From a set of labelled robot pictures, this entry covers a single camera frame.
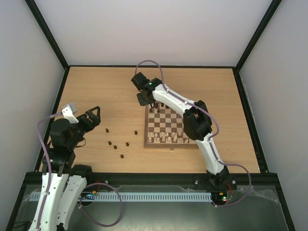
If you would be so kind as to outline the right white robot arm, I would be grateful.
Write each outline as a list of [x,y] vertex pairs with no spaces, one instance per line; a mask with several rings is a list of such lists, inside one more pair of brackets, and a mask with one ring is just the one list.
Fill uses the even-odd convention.
[[141,106],[159,101],[182,117],[184,133],[195,141],[205,159],[210,184],[217,189],[225,185],[229,171],[222,163],[213,141],[212,119],[206,104],[201,100],[194,102],[184,98],[161,80],[149,80],[141,72],[136,73],[131,81],[139,91],[137,98]]

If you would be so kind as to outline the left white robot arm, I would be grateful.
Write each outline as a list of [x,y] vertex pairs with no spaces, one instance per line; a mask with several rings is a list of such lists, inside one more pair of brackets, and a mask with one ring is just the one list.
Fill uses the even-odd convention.
[[73,164],[74,150],[84,135],[100,124],[100,107],[78,117],[75,112],[74,105],[67,104],[60,112],[63,117],[51,124],[51,140],[43,148],[41,193],[31,231],[66,231],[80,194],[92,181],[91,166]]

